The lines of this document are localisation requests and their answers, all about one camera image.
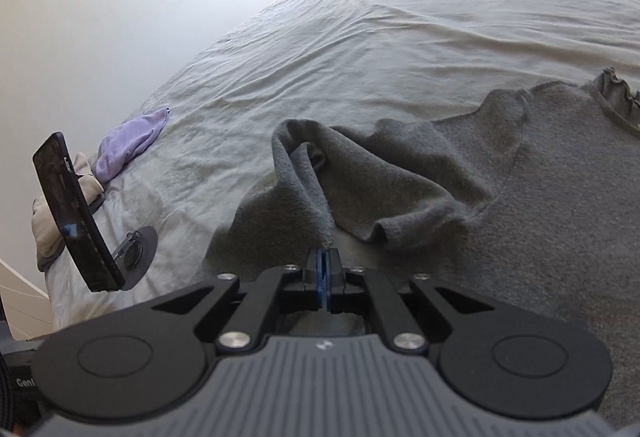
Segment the purple cloth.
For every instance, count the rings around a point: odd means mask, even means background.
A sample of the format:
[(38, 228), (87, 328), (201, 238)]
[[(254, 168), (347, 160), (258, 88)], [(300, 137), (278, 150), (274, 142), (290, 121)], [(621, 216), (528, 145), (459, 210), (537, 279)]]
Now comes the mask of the purple cloth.
[(93, 174), (105, 186), (160, 137), (168, 123), (170, 108), (160, 108), (127, 120), (112, 129), (101, 141)]

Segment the beige cloth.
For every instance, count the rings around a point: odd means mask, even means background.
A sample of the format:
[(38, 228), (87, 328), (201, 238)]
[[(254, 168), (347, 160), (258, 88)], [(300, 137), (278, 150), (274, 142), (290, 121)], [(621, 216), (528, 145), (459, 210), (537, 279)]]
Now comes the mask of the beige cloth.
[[(105, 192), (102, 183), (93, 174), (88, 157), (84, 153), (76, 154), (73, 168), (89, 212), (93, 214), (104, 202)], [(46, 272), (64, 251), (65, 241), (60, 226), (70, 220), (73, 220), (73, 212), (70, 206), (63, 205), (62, 200), (55, 200), (53, 206), (50, 206), (46, 197), (41, 195), (32, 203), (30, 225), (36, 244), (37, 269), (40, 272)]]

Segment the round black phone stand base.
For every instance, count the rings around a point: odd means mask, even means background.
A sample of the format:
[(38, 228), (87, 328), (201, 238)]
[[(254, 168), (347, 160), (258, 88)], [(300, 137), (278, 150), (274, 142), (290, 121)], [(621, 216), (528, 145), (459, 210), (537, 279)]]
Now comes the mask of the round black phone stand base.
[(156, 230), (143, 227), (126, 235), (126, 240), (119, 244), (113, 254), (114, 263), (122, 278), (119, 290), (133, 289), (151, 267), (158, 244)]

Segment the dark grey knit sweater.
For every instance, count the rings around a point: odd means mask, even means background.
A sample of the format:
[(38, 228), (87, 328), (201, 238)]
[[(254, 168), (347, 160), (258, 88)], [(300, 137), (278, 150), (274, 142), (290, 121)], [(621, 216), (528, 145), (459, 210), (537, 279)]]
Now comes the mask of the dark grey knit sweater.
[(210, 270), (254, 279), (346, 232), (376, 269), (589, 327), (614, 361), (604, 416), (638, 420), (639, 95), (614, 71), (491, 91), (446, 119), (290, 119), (271, 148), (274, 171), (215, 231)]

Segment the black phone on stand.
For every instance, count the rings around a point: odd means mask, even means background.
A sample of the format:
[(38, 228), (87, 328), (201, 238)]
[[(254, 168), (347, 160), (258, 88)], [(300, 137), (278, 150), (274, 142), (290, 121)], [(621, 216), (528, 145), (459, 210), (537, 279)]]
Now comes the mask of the black phone on stand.
[(62, 200), (73, 220), (60, 226), (65, 249), (90, 291), (117, 291), (122, 279), (82, 195), (62, 132), (54, 132), (32, 156), (42, 195)]

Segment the grey bed sheet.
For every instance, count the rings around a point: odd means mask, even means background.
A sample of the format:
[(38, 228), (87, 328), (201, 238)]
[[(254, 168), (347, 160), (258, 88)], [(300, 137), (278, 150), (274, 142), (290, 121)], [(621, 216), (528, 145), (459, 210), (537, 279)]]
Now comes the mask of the grey bed sheet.
[(272, 168), (282, 120), (361, 129), (474, 110), (497, 88), (639, 82), (639, 0), (279, 0), (200, 53), (140, 106), (160, 137), (106, 188), (108, 245), (153, 226), (157, 253), (128, 292), (93, 293), (72, 258), (46, 273), (56, 329), (207, 275), (214, 232)]

